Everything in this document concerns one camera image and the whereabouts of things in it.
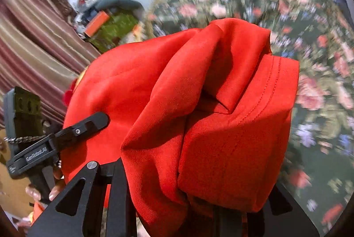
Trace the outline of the left hand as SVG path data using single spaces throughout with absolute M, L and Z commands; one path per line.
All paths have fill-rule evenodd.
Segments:
M 44 201 L 44 204 L 48 204 L 53 201 L 55 197 L 66 186 L 64 174 L 62 172 L 61 165 L 43 169 L 44 185 L 47 185 L 50 191 L 46 190 L 39 181 L 35 184 L 30 183 L 25 188 L 25 193 L 36 202 Z

